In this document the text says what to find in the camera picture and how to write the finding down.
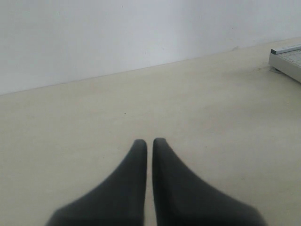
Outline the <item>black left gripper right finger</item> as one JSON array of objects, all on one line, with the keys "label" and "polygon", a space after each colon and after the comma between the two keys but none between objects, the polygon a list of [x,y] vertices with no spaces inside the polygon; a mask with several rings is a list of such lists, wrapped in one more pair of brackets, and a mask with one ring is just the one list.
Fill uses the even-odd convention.
[{"label": "black left gripper right finger", "polygon": [[176,155],[166,139],[152,149],[152,187],[159,226],[265,226],[254,207],[199,178]]}]

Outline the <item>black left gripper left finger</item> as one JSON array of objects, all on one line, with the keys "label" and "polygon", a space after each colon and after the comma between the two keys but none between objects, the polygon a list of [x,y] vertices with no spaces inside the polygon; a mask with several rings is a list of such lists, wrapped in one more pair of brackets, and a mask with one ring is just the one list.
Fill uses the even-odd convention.
[{"label": "black left gripper left finger", "polygon": [[96,188],[59,208],[48,226],[142,226],[147,180],[147,144],[133,142],[120,165]]}]

